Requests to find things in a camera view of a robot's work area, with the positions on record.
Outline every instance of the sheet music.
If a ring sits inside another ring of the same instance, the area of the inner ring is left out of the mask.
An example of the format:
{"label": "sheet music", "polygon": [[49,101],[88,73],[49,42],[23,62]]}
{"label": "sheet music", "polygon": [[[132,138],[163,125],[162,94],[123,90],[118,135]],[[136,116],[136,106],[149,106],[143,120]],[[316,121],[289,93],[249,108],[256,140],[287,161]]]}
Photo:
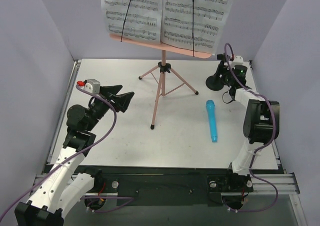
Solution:
{"label": "sheet music", "polygon": [[163,0],[161,41],[215,54],[233,0]]}
{"label": "sheet music", "polygon": [[[107,30],[122,34],[130,0],[101,0]],[[123,37],[135,41],[160,43],[163,0],[131,0]]]}

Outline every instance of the red connector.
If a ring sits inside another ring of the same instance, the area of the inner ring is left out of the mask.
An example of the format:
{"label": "red connector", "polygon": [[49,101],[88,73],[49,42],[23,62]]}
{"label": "red connector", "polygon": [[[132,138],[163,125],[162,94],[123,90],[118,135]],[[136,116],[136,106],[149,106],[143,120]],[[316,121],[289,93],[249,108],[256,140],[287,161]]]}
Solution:
{"label": "red connector", "polygon": [[83,81],[77,81],[76,82],[79,86],[83,87],[86,83]]}

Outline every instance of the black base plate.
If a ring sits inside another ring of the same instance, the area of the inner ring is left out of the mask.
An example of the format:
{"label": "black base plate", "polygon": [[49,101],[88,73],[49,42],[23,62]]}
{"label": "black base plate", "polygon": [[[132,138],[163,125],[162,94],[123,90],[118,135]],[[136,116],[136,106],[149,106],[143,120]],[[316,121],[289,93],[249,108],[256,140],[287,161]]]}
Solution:
{"label": "black base plate", "polygon": [[221,83],[220,77],[216,78],[216,74],[209,76],[205,81],[205,85],[213,91],[220,91],[224,87],[224,85]]}

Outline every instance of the screw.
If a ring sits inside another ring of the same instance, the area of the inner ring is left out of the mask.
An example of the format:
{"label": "screw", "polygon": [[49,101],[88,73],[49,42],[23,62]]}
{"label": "screw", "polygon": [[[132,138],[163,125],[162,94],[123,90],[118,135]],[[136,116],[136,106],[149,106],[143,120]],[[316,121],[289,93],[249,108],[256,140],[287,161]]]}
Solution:
{"label": "screw", "polygon": [[116,189],[119,186],[119,183],[117,181],[113,181],[111,184],[112,188]]}
{"label": "screw", "polygon": [[248,181],[246,182],[246,185],[247,185],[247,187],[252,187],[252,182],[251,182],[250,180],[248,180]]}
{"label": "screw", "polygon": [[209,182],[209,186],[211,187],[211,188],[215,188],[216,187],[216,182],[215,181],[210,181]]}

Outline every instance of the cable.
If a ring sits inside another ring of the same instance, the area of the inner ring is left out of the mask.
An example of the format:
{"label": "cable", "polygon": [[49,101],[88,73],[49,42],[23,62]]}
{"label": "cable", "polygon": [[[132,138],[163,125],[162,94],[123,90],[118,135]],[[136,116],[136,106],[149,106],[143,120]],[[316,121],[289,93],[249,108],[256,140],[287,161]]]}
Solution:
{"label": "cable", "polygon": [[231,101],[225,102],[225,101],[224,101],[224,95],[225,95],[225,93],[222,94],[222,101],[223,101],[224,103],[230,104],[231,102],[234,102],[234,101],[235,101],[234,99],[231,99]]}
{"label": "cable", "polygon": [[195,57],[195,38],[194,38],[194,10],[195,10],[195,0],[192,0],[192,50],[193,57]]}
{"label": "cable", "polygon": [[[134,201],[134,198],[133,197],[112,197],[112,196],[83,196],[81,199],[100,199],[100,198],[103,198],[103,199],[128,199],[127,202],[125,202],[124,204],[120,205],[120,206],[117,206],[117,207],[114,207],[112,209],[109,209],[109,210],[104,210],[104,211],[97,211],[97,210],[94,210],[93,212],[94,213],[106,213],[106,212],[113,212],[113,211],[116,211],[118,209],[121,209],[123,208],[124,206],[128,205],[129,203],[131,203],[132,201]],[[93,204],[94,202],[96,201],[92,201],[90,202],[88,205],[87,205],[87,208]]]}
{"label": "cable", "polygon": [[104,182],[102,189],[101,189],[100,192],[98,193],[98,196],[103,192],[103,190],[104,190],[104,188],[105,188],[105,185],[106,185],[106,183]]}
{"label": "cable", "polygon": [[85,152],[85,151],[88,151],[90,150],[91,148],[93,148],[94,146],[96,146],[97,144],[99,144],[101,141],[103,141],[106,137],[109,136],[109,134],[112,132],[112,130],[114,129],[115,125],[116,125],[116,121],[117,121],[117,112],[115,110],[115,108],[113,107],[113,105],[108,102],[107,100],[105,100],[104,98],[98,96],[98,95],[95,95],[95,94],[92,94],[90,92],[87,92],[83,89],[80,88],[79,85],[76,85],[75,86],[79,91],[85,93],[85,94],[88,94],[92,97],[95,97],[97,99],[99,99],[100,101],[106,103],[110,108],[111,110],[113,111],[113,115],[114,115],[114,118],[113,118],[113,124],[111,126],[111,128],[109,129],[109,131],[102,137],[100,138],[98,141],[96,141],[95,143],[93,143],[92,145],[88,146],[87,148],[75,153],[74,155],[70,156],[69,158],[67,158],[66,160],[64,160],[61,164],[58,164],[55,168],[53,168],[45,177],[43,177],[38,183],[36,183],[34,186],[32,186],[31,188],[29,188],[26,192],[24,192],[20,197],[18,197],[13,203],[11,203],[7,209],[1,214],[0,216],[0,223],[1,221],[3,220],[3,218],[5,217],[5,215],[9,212],[9,210],[17,203],[19,202],[24,196],[28,195],[32,190],[34,190],[36,187],[40,186],[48,177],[50,177],[54,172],[56,172],[61,166],[62,164],[65,164],[66,162],[70,161],[71,159],[77,157],[78,155],[80,155],[81,153]]}
{"label": "cable", "polygon": [[234,51],[233,51],[233,49],[232,49],[232,47],[231,47],[231,45],[230,45],[229,43],[226,43],[226,44],[224,45],[225,60],[226,60],[226,63],[227,63],[227,65],[228,65],[228,68],[229,68],[232,76],[233,76],[234,79],[236,80],[236,82],[238,82],[239,85],[240,85],[242,88],[244,88],[245,90],[251,92],[251,93],[254,94],[255,96],[262,97],[262,98],[265,100],[265,102],[266,102],[266,104],[267,104],[267,106],[268,106],[268,108],[269,108],[269,110],[270,110],[271,119],[272,119],[272,136],[271,136],[269,142],[267,142],[266,144],[264,144],[264,145],[261,146],[261,147],[258,147],[258,148],[253,152],[253,156],[252,156],[252,159],[251,159],[251,162],[250,162],[250,166],[249,166],[249,172],[250,172],[250,174],[251,174],[252,177],[254,177],[254,178],[256,178],[256,179],[258,179],[258,180],[260,180],[260,181],[266,182],[266,183],[268,183],[269,185],[271,185],[271,186],[275,189],[275,198],[274,198],[274,201],[273,201],[269,206],[266,206],[266,207],[261,208],[261,209],[250,209],[250,210],[235,210],[235,209],[230,208],[229,206],[227,206],[227,204],[225,203],[224,200],[223,200],[223,202],[224,202],[224,204],[228,207],[228,210],[233,211],[233,212],[261,212],[261,211],[267,210],[267,209],[269,209],[269,208],[271,208],[272,206],[275,205],[275,203],[276,203],[277,200],[278,200],[279,192],[278,192],[278,189],[276,188],[276,186],[275,186],[273,183],[271,183],[271,182],[269,182],[269,181],[267,181],[267,180],[265,180],[265,179],[263,179],[263,178],[260,178],[260,177],[258,177],[258,176],[256,176],[256,175],[254,175],[254,173],[252,172],[252,165],[253,165],[253,163],[254,163],[254,161],[255,161],[256,153],[257,153],[258,151],[264,149],[265,147],[268,147],[268,146],[273,142],[273,140],[275,139],[275,136],[276,136],[276,134],[275,134],[275,130],[276,130],[276,117],[275,117],[275,113],[274,113],[274,111],[273,111],[273,109],[272,109],[272,107],[271,107],[271,104],[270,104],[270,102],[269,102],[269,100],[267,99],[266,96],[261,95],[261,94],[258,94],[258,93],[255,93],[255,92],[249,90],[248,88],[246,88],[246,87],[239,81],[239,79],[237,78],[237,76],[236,76],[235,73],[233,72],[233,70],[232,70],[232,68],[231,68],[231,65],[230,65],[230,62],[229,62],[229,60],[228,60],[227,47],[229,47],[230,50],[231,50],[231,56],[232,56],[232,58],[234,57]]}
{"label": "cable", "polygon": [[122,36],[124,35],[125,23],[126,23],[126,19],[127,19],[127,15],[128,15],[130,4],[131,4],[131,0],[129,1],[128,9],[126,10],[125,18],[124,18],[124,21],[123,21],[123,27],[122,27],[122,33],[121,33],[120,42],[122,42]]}

